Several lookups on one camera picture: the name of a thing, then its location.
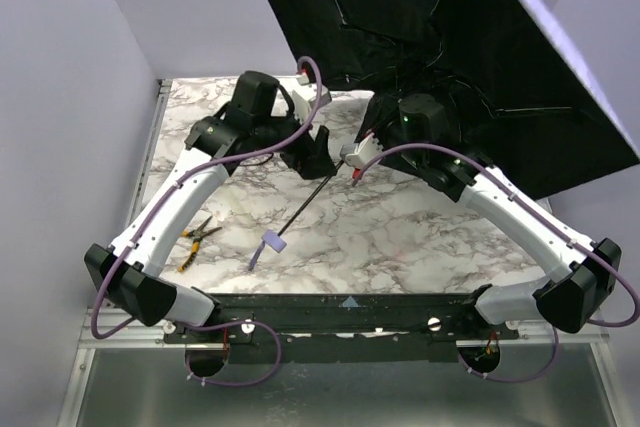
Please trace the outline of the lavender umbrella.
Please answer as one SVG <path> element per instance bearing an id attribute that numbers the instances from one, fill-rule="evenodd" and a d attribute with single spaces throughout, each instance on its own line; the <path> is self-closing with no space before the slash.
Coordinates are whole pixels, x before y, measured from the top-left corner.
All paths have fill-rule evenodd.
<path id="1" fill-rule="evenodd" d="M 540 0 L 267 0 L 334 91 L 449 94 L 510 179 L 541 199 L 639 162 Z"/>

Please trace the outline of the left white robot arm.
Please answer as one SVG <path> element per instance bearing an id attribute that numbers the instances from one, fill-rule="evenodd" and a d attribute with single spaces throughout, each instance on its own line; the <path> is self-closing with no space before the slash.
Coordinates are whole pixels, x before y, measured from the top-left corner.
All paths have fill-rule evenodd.
<path id="1" fill-rule="evenodd" d="M 173 246 L 204 202 L 251 157 L 276 152 L 304 180 L 335 173 L 328 129 L 310 133 L 313 113 L 330 101 L 324 86 L 287 91 L 268 74 L 244 72 L 230 101 L 192 126 L 171 174 L 132 224 L 108 246 L 93 244 L 85 253 L 101 296 L 146 326 L 207 324 L 216 301 L 161 277 Z"/>

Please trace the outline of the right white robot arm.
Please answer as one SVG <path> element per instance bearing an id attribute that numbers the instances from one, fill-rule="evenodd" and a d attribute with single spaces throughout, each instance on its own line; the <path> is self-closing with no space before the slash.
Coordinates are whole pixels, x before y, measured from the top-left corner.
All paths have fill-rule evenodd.
<path id="1" fill-rule="evenodd" d="M 579 332 L 614 290 L 619 245 L 609 238 L 595 241 L 545 211 L 467 135 L 469 126 L 449 94 L 376 94 L 354 152 L 343 158 L 356 178 L 380 163 L 425 181 L 486 218 L 542 269 L 535 280 L 476 289 L 473 320 L 544 320 L 562 332 Z"/>

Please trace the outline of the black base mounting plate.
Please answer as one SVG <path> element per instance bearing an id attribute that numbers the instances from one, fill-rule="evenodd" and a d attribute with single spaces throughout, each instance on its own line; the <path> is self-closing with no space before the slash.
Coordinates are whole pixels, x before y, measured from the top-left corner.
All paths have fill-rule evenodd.
<path id="1" fill-rule="evenodd" d="M 237 364 L 428 360 L 454 362 L 460 342 L 515 340 L 473 313 L 471 294 L 217 294 L 222 332 L 178 327 L 164 336 L 197 359 L 227 350 Z"/>

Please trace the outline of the yellow handled pliers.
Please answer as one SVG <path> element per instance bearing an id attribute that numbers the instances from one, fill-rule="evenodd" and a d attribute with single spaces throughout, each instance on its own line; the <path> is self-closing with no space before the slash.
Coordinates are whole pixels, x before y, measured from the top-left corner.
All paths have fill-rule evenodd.
<path id="1" fill-rule="evenodd" d="M 183 233 L 181 234 L 182 238 L 187 238 L 192 241 L 192 246 L 191 246 L 189 256 L 178 268 L 178 271 L 180 273 L 187 270 L 195 262 L 198 252 L 200 251 L 202 241 L 205 238 L 209 237 L 210 235 L 220 230 L 220 227 L 213 227 L 211 229 L 208 228 L 208 225 L 212 220 L 212 218 L 213 216 L 210 215 L 197 228 L 192 230 L 184 230 Z"/>

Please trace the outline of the aluminium extrusion frame rail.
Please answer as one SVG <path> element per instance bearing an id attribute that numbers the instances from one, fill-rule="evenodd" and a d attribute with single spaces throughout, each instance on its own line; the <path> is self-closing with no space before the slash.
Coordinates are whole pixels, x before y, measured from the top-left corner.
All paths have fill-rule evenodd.
<path id="1" fill-rule="evenodd" d="M 552 326 L 545 322 L 526 321 L 516 324 L 514 331 L 518 340 L 531 344 L 546 344 L 554 341 Z M 599 326 L 586 324 L 577 333 L 567 333 L 557 328 L 558 340 L 561 344 L 604 343 L 609 340 L 608 332 Z"/>

